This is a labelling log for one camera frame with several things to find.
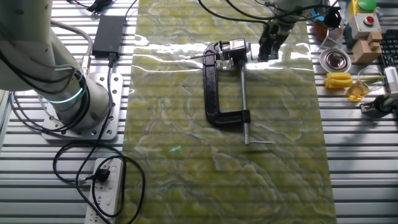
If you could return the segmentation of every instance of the glass cup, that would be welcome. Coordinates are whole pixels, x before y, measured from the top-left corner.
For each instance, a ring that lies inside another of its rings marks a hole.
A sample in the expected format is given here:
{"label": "glass cup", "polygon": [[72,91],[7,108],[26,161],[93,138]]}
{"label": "glass cup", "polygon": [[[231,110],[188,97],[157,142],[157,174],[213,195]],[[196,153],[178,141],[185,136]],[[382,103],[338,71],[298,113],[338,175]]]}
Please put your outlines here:
{"label": "glass cup", "polygon": [[[365,70],[377,71],[377,75],[364,75]],[[357,80],[346,92],[348,99],[354,102],[361,101],[368,93],[380,90],[384,84],[382,73],[374,68],[364,68],[359,71]]]}

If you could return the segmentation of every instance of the red button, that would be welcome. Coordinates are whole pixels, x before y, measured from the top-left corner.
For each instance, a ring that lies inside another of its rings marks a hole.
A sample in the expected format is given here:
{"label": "red button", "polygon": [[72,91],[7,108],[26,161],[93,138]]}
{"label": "red button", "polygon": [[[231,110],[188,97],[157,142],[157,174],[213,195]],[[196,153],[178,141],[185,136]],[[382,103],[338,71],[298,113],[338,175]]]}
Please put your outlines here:
{"label": "red button", "polygon": [[368,16],[368,17],[366,18],[366,21],[367,21],[368,23],[373,23],[373,22],[374,22],[374,19],[373,19],[373,17]]}

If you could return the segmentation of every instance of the metal bracket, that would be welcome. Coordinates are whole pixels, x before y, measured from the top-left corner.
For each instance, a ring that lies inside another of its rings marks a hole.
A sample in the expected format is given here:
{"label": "metal bracket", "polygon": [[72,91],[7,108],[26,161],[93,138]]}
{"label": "metal bracket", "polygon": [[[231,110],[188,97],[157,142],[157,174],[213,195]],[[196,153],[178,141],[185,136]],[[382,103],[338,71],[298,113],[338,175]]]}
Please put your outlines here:
{"label": "metal bracket", "polygon": [[[106,125],[105,132],[101,138],[101,140],[112,140],[116,137],[118,133],[118,123],[119,123],[119,111],[121,104],[121,96],[122,96],[122,88],[123,88],[123,76],[120,74],[111,74],[111,90],[116,90],[116,93],[112,94],[114,107],[111,112],[111,117]],[[107,74],[91,74],[90,78],[102,84],[103,86],[107,86]],[[51,104],[48,104],[47,111],[50,114],[55,114],[55,110],[53,109]],[[104,120],[98,123],[97,126],[83,129],[83,130],[68,130],[62,133],[53,133],[51,135],[42,133],[44,139],[47,140],[97,140],[98,135],[101,131],[102,124]],[[59,121],[50,119],[49,116],[46,116],[44,119],[44,127],[49,129],[54,129],[56,127],[61,127],[63,124]]]}

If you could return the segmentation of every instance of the power strip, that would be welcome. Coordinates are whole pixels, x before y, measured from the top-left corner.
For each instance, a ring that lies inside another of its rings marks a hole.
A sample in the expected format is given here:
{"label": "power strip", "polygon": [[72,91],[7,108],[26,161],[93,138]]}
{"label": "power strip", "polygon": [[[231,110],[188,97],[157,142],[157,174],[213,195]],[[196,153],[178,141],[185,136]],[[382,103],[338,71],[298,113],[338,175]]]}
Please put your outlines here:
{"label": "power strip", "polygon": [[[94,173],[97,167],[105,160],[105,158],[97,159],[94,165]],[[96,181],[95,184],[95,196],[97,197],[97,202],[99,206],[108,214],[115,214],[118,208],[118,195],[121,182],[122,173],[122,161],[120,159],[111,159],[106,162],[103,169],[109,169],[111,174],[108,179],[101,183]],[[89,200],[94,204],[92,188],[90,188],[90,198]],[[108,221],[114,223],[114,218],[109,218]],[[86,212],[85,224],[105,224],[105,222],[98,216],[98,214],[88,206]]]}

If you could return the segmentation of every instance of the marble pattern surface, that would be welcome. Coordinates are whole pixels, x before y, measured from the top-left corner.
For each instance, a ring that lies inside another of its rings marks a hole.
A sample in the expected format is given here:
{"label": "marble pattern surface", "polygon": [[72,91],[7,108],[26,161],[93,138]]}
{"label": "marble pattern surface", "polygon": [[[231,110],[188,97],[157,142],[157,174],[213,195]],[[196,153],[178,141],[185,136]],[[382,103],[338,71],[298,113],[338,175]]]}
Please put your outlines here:
{"label": "marble pattern surface", "polygon": [[[223,1],[217,13],[241,17]],[[269,15],[252,0],[236,4]],[[249,63],[251,140],[242,127],[215,128],[205,118],[200,55],[211,42],[257,42],[260,24],[215,18],[195,0],[140,0],[123,153],[147,178],[135,223],[336,223],[325,141],[305,23],[297,24],[280,59]],[[239,72],[220,72],[222,111],[241,110]],[[141,178],[130,166],[126,204],[134,214]]]}

